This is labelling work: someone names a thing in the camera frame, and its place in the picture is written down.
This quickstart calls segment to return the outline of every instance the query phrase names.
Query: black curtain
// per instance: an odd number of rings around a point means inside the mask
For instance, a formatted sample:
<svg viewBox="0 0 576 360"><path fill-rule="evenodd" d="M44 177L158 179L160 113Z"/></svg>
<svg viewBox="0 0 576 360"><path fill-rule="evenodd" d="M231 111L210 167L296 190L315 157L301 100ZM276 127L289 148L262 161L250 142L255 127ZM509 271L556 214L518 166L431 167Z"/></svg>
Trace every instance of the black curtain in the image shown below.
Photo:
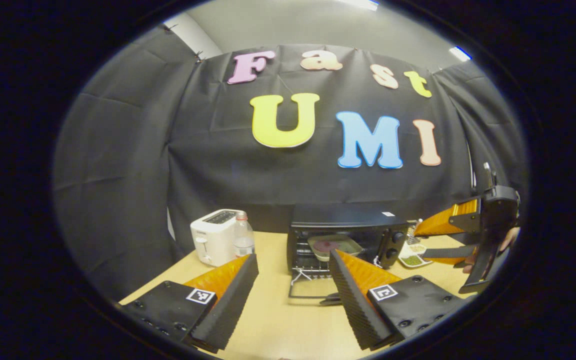
<svg viewBox="0 0 576 360"><path fill-rule="evenodd" d="M272 50L256 80L228 84L240 54ZM326 50L340 70L306 70L302 54ZM389 68L397 89L373 79ZM403 74L416 71L430 98ZM256 96L280 95L276 124L297 126L293 94L314 93L315 132L293 148L252 135ZM338 112L357 112L372 132L396 118L403 166L365 160L342 168ZM434 123L441 164L420 162L413 121ZM528 169L519 119L471 62L430 73L360 49L275 45L197 61L172 32L153 29L99 69L64 122L54 161L54 199L69 249L91 282L121 300L194 250L190 223L220 208L245 210L258 231L285 233L302 203L386 203L403 219L426 218L471 196L471 166L482 191L483 162L500 184L524 191ZM169 208L176 240L167 230Z"/></svg>
<svg viewBox="0 0 576 360"><path fill-rule="evenodd" d="M168 231L167 138L195 61L153 29L98 69L62 125L55 212L76 264L115 301L184 255Z"/></svg>

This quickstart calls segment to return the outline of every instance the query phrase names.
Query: oven knob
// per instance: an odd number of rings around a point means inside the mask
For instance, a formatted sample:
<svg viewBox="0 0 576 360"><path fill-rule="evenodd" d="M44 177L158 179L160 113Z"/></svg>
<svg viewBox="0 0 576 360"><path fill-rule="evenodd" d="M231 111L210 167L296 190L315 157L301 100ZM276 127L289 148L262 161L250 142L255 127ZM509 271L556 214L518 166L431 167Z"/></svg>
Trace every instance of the oven knob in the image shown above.
<svg viewBox="0 0 576 360"><path fill-rule="evenodd" d="M403 232L395 232L392 235L392 242L393 243L402 242L404 240L406 240L406 235L404 235Z"/></svg>
<svg viewBox="0 0 576 360"><path fill-rule="evenodd" d="M396 248L389 248L388 251L386 251L386 259L392 258L397 255L398 252Z"/></svg>

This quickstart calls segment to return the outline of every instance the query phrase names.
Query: ceiling light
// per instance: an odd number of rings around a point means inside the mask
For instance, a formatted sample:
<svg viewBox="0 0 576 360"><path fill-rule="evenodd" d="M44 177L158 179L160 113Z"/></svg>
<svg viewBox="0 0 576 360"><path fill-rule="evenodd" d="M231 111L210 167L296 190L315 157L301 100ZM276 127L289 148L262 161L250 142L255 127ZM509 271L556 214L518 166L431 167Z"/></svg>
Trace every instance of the ceiling light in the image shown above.
<svg viewBox="0 0 576 360"><path fill-rule="evenodd" d="M377 7L379 6L379 2L372 0L337 0L337 1L354 5L355 7L359 7L362 9L372 10L373 12L377 11Z"/></svg>
<svg viewBox="0 0 576 360"><path fill-rule="evenodd" d="M457 46L451 48L450 53L455 55L455 57L457 57L457 59L461 60L462 62L467 62L468 60L472 59L470 55L466 54L464 50L461 50L461 48Z"/></svg>

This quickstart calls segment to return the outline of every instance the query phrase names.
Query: plastic water bottle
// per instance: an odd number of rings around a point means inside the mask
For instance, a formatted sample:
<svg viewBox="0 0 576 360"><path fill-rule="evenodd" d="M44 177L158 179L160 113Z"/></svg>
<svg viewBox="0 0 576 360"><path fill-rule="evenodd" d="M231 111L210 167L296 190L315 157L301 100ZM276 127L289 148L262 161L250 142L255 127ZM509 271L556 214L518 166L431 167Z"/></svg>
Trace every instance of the plastic water bottle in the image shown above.
<svg viewBox="0 0 576 360"><path fill-rule="evenodd" d="M232 241L232 244L235 247L235 256L238 258L255 252L255 234L252 226L248 223L246 211L237 211L235 239Z"/></svg>

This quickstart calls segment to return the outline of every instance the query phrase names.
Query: white toaster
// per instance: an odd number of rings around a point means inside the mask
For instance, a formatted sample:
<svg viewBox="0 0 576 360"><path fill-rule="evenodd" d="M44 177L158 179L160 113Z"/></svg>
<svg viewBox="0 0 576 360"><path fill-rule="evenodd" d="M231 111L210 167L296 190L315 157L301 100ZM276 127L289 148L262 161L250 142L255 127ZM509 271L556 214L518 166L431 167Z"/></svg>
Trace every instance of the white toaster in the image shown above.
<svg viewBox="0 0 576 360"><path fill-rule="evenodd" d="M235 260L233 239L237 211L217 210L190 224L194 248L202 263L220 267Z"/></svg>

